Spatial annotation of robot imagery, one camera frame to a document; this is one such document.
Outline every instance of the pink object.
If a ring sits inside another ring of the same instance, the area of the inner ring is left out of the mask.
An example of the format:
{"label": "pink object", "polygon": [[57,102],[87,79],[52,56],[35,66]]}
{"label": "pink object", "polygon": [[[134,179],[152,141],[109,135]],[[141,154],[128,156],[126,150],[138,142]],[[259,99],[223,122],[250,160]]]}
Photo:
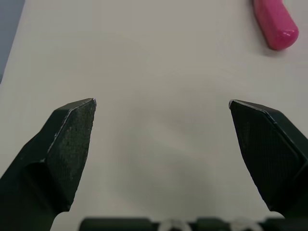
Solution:
{"label": "pink object", "polygon": [[298,28],[282,0],[254,0],[257,20],[274,50],[290,47],[298,38]]}

